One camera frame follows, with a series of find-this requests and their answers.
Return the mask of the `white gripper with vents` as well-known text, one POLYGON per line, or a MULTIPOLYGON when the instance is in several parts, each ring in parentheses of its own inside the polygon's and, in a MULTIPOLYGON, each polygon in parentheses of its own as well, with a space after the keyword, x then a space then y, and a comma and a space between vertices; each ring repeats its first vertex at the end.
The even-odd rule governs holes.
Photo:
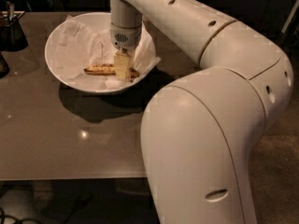
POLYGON ((118 49, 114 54, 114 66, 116 77, 126 80, 129 77, 129 68, 132 66, 132 56, 126 50, 134 50, 139 45, 142 34, 142 26, 136 28, 121 28, 110 24, 110 40, 118 49))

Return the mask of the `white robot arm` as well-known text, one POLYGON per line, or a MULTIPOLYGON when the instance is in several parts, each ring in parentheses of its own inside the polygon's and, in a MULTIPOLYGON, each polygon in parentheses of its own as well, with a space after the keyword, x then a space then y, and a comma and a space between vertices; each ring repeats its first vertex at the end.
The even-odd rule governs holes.
POLYGON ((159 90, 141 122, 161 224, 257 224, 249 154, 290 101, 288 56, 246 24, 195 0, 110 0, 123 33, 134 10, 199 69, 159 90))

